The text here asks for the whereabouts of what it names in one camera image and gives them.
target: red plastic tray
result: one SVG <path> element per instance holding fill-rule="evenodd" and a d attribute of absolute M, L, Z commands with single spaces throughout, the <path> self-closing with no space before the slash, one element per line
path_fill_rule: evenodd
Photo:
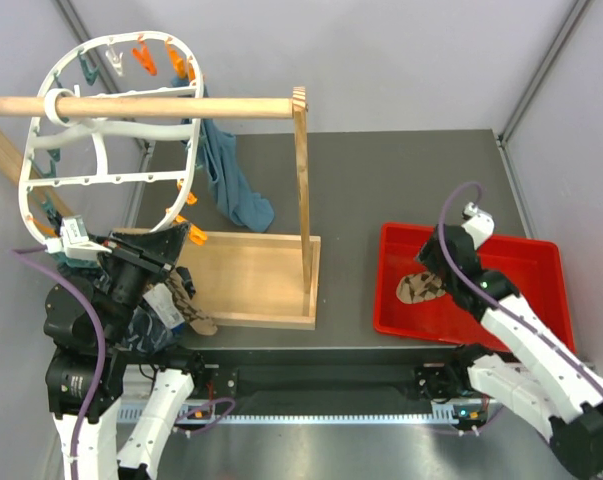
<path fill-rule="evenodd" d="M 507 351 L 450 295 L 407 305 L 396 295 L 401 279 L 425 271 L 414 258 L 433 227 L 386 223 L 381 229 L 374 329 L 401 337 L 448 343 L 481 343 Z M 572 351 L 574 338 L 563 284 L 559 249 L 550 242 L 493 235 L 480 249 L 485 268 L 502 271 L 527 298 L 550 330 Z"/>

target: wooden plank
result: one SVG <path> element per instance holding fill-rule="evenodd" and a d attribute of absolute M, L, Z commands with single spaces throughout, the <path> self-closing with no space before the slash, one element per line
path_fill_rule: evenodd
<path fill-rule="evenodd" d="M 205 245 L 186 243 L 179 259 L 197 289 L 193 306 L 219 325 L 314 329 L 319 237 L 310 238 L 315 274 L 306 293 L 298 235 L 206 233 Z"/>
<path fill-rule="evenodd" d="M 15 185 L 19 184 L 22 163 L 23 155 L 0 129 L 0 171 Z M 38 175 L 34 170 L 32 171 L 32 174 L 33 178 L 38 178 Z M 43 192 L 48 193 L 52 203 L 61 215 L 64 217 L 71 217 L 73 215 L 72 210 L 67 207 L 56 192 L 50 187 L 36 188 L 32 191 L 32 194 L 35 195 L 35 198 L 37 199 L 37 207 L 40 207 L 39 202 L 45 201 L 45 197 L 42 194 Z"/>
<path fill-rule="evenodd" d="M 321 261 L 321 238 L 310 237 L 312 245 L 312 283 L 310 293 L 306 295 L 308 299 L 308 309 L 305 314 L 311 318 L 317 316 L 317 298 L 319 294 L 319 263 Z"/>
<path fill-rule="evenodd" d="M 294 145 L 297 162 L 297 189 L 299 196 L 299 223 L 301 228 L 301 258 L 303 263 L 303 289 L 310 293 L 312 287 L 312 251 L 310 250 L 310 191 L 308 181 L 308 129 L 305 88 L 292 92 L 294 118 Z"/>
<path fill-rule="evenodd" d="M 0 116 L 43 117 L 44 97 L 0 97 Z M 292 118 L 289 98 L 59 97 L 60 117 Z"/>
<path fill-rule="evenodd" d="M 214 322 L 222 327 L 284 328 L 314 330 L 315 318 L 306 316 L 268 316 L 259 314 L 215 312 Z"/>

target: teal cloth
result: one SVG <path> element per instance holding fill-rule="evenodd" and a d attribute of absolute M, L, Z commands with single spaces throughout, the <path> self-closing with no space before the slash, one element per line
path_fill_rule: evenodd
<path fill-rule="evenodd" d="M 179 79 L 173 86 L 183 86 Z M 201 120 L 197 166 L 208 173 L 208 190 L 217 210 L 235 225 L 253 232 L 265 232 L 274 220 L 274 209 L 259 193 L 253 192 L 237 163 L 236 137 L 222 132 L 210 119 Z"/>

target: wooden rod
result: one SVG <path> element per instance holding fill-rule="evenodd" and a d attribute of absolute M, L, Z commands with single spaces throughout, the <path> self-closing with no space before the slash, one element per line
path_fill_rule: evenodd
<path fill-rule="evenodd" d="M 305 88 L 296 87 L 292 93 L 294 146 L 297 159 L 297 188 L 299 191 L 299 223 L 301 226 L 301 257 L 303 288 L 310 293 L 312 285 L 312 250 L 310 245 L 310 191 L 308 182 L 308 127 Z"/>
<path fill-rule="evenodd" d="M 8 177 L 8 179 L 15 185 L 19 184 L 19 177 L 21 176 L 21 164 L 23 163 L 23 155 L 17 147 L 15 147 L 10 139 L 0 129 L 0 171 Z M 32 170 L 33 178 L 38 178 L 36 172 Z M 50 187 L 35 188 L 32 190 L 32 194 L 36 196 L 37 200 L 45 201 L 43 192 L 47 192 L 50 196 L 50 200 L 54 204 L 57 211 L 64 217 L 71 217 L 73 215 L 65 203 L 59 198 L 59 196 Z"/>
<path fill-rule="evenodd" d="M 60 117 L 292 118 L 290 98 L 59 97 Z M 43 97 L 0 97 L 0 116 L 43 117 Z"/>

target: dark gray table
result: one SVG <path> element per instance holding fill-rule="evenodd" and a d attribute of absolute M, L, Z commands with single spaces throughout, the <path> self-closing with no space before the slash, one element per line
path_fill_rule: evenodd
<path fill-rule="evenodd" d="M 316 330 L 222 327 L 211 338 L 191 333 L 185 344 L 432 347 L 372 328 L 380 229 L 386 222 L 433 225 L 456 185 L 479 180 L 486 187 L 482 207 L 494 215 L 497 232 L 523 236 L 492 132 L 311 134 L 309 148 L 311 230 L 322 242 Z M 238 154 L 253 189 L 274 206 L 270 232 L 298 233 L 292 136 L 241 136 Z M 183 155 L 179 143 L 159 144 L 152 168 L 174 169 Z M 240 231 L 215 210 L 206 190 L 200 171 L 193 187 L 199 202 L 185 216 L 203 229 Z M 175 194 L 166 182 L 149 184 L 138 225 L 155 224 Z M 122 430 L 125 441 L 129 432 Z M 534 430 L 509 412 L 481 437 L 463 439 L 415 426 L 219 426 L 189 441 L 172 435 L 159 472 L 166 480 L 569 478 Z"/>
<path fill-rule="evenodd" d="M 183 145 L 157 144 L 151 168 L 183 165 Z M 299 233 L 292 135 L 238 137 L 241 168 L 276 212 L 271 233 Z M 498 233 L 523 236 L 493 134 L 481 131 L 318 133 L 309 135 L 311 233 L 321 236 L 315 331 L 221 327 L 214 337 L 186 339 L 192 348 L 413 346 L 431 343 L 381 335 L 372 328 L 379 234 L 386 222 L 433 225 L 459 183 L 486 188 L 482 207 Z M 200 170 L 199 202 L 183 214 L 203 230 L 244 231 L 217 212 Z M 152 226 L 172 203 L 169 182 L 148 184 L 138 225 Z M 450 222 L 460 222 L 458 202 Z M 192 272 L 196 283 L 196 271 Z"/>

